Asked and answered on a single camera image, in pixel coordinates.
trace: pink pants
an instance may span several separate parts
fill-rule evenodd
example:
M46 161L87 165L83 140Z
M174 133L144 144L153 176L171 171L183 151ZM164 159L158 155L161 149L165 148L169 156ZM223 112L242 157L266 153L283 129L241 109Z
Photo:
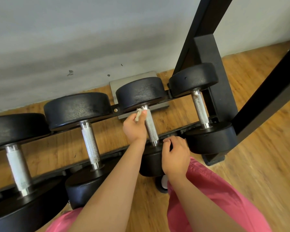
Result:
M186 176L191 183L247 232L271 232L264 216L248 199L216 173L193 158L190 160ZM167 217L170 231L192 232L185 212L170 183L168 183L168 189L170 200ZM81 208L78 208L62 215L48 227L46 232L67 232L81 210Z

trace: gray wall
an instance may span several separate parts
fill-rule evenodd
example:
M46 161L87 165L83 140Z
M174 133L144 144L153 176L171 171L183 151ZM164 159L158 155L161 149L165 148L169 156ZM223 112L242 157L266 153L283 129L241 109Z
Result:
M0 0L0 111L174 68L199 1ZM215 37L222 56L288 40L290 0L233 0Z

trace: hand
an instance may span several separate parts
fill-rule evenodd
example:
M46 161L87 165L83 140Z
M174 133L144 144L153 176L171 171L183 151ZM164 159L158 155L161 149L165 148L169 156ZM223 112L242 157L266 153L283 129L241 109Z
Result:
M145 120L147 116L147 111L143 110L141 115L139 116L139 121L136 123L134 121L136 117L136 113L131 114L125 121L124 121L124 133L127 135L130 143L135 140L144 140L146 141L147 138L147 130L145 127Z
M171 136L163 140L162 169L171 179L173 176L186 177L190 163L190 150L186 141L178 136Z

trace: dumbbell handle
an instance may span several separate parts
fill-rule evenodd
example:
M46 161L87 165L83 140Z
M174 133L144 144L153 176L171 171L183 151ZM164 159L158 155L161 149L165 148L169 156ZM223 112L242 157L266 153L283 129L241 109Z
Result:
M96 142L95 135L93 133L93 129L91 127L91 123L86 122L86 121L82 122L81 129L82 129L82 134L85 141L90 163L92 165L92 168L94 170L97 170L102 166L102 164L101 164L100 153L98 150L98 145Z
M201 96L200 91L195 90L195 91L191 92L191 96L192 96L192 100L193 100L195 109L197 110L197 115L198 115L199 121L201 123L201 127L203 129L207 129L207 128L211 127L209 124L209 119L208 119L208 116L206 114L204 101L203 101L203 98Z
M5 150L18 191L22 196L29 195L32 191L31 176L20 146L12 144Z
M148 105L144 105L141 107L143 110L147 110L147 117L145 120L145 126L146 126L146 130L149 136L149 140L151 141L151 144L156 147L159 143L159 138L158 138L158 134L157 134L157 130L155 127L155 123L154 120L152 119L151 116L151 112L149 109Z

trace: person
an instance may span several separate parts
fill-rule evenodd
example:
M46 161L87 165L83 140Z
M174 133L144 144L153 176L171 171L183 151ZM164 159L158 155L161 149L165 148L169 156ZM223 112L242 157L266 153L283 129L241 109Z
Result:
M124 232L131 210L147 131L146 111L130 115L123 130L130 146L84 208L56 219L46 232ZM170 195L167 218L171 232L268 232L264 216L214 172L190 158L186 141L163 140L162 169Z

